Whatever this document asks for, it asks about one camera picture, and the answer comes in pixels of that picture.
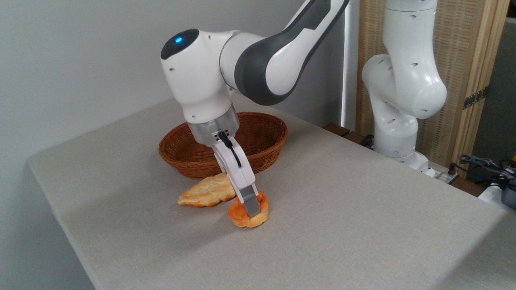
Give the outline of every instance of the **black cable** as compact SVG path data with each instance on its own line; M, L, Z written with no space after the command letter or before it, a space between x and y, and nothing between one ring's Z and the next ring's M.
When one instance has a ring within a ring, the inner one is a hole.
M452 163L451 165L453 165L455 168L458 168L458 169L466 172L467 174L471 174L472 176L475 176L477 178L480 178L480 179L483 179L483 180L486 180L486 181L489 181L491 183L495 183L495 184L498 184L498 185L501 185L501 186L504 186L504 187L509 187L512 190L516 190L514 182L505 181L504 179L494 179L494 178L489 178L489 177L485 177L485 176L482 176L482 175L478 175L475 172L472 172L471 170L467 170L465 168L460 167L456 163Z
M231 153L233 153L233 156L236 159L236 163L237 163L238 167L241 168L242 164L240 163L240 159L238 159L238 156L236 155L235 150L233 150L233 143L231 143L231 141L229 140L228 135L229 134L226 134L224 132L219 132L219 134L218 134L220 140L222 140L222 142L224 142L224 145L231 150Z
M480 167L486 169L487 171L490 171L497 175L503 175L507 178L510 178L510 177L516 178L516 174L514 174L513 172L510 172L510 171L507 171L501 167L498 167L496 165L496 163L493 162L493 160L488 159L488 158L479 158L476 156L462 154L459 157L459 163L460 164L471 164L471 165L476 166L475 168L480 166Z

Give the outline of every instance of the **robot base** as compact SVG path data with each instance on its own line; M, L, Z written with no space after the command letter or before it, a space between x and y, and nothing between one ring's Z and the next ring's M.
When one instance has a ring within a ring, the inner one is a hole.
M435 177L436 171L433 170L430 165L428 164L428 158L426 158L425 155L414 151L414 153L410 154L407 157L402 158L392 158L393 160L396 160L397 162L403 163L407 165L410 168L413 168L417 171L420 171L428 176Z

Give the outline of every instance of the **croissant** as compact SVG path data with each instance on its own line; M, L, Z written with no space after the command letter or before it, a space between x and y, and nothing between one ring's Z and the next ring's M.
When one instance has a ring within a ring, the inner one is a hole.
M236 195L227 173L207 177L179 196L178 204L196 207L215 206Z

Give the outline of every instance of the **bamboo panel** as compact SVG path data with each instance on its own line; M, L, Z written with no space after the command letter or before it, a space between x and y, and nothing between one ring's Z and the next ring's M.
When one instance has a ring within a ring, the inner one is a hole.
M470 93L470 95L489 85L508 6L509 0L486 2L486 11L488 11L488 13L485 15L486 18L491 18L487 19L485 22L483 21L484 23L480 31L484 30L489 33L485 33L486 35L483 36L482 41L485 42L485 45L482 43L477 48L479 52L476 55L483 56L483 58L479 57L478 59L474 59L479 65L475 67L476 71L472 71L471 78L469 79L468 93ZM471 154L473 152L483 104L484 101L482 100L462 112L459 126L463 128L463 130L457 135L452 162L458 162L461 154Z
M460 155L458 152L473 147L471 140L476 135L483 102L463 110L464 100L489 82L501 35L498 24L503 26L505 19L501 11L504 5L508 7L508 1L438 2L433 46L448 97L439 113L420 120L416 149L442 166L448 166L452 158ZM359 71L369 58L386 53L382 43L384 3L361 3ZM372 134L373 113L360 76L357 90L357 132Z

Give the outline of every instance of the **table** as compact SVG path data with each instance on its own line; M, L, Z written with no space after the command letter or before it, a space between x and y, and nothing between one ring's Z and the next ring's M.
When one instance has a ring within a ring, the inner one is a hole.
M458 189L243 97L289 137L256 175L269 220L231 202L176 204L197 181L158 155L174 101L44 151L29 165L93 285L113 289L515 289L516 218Z

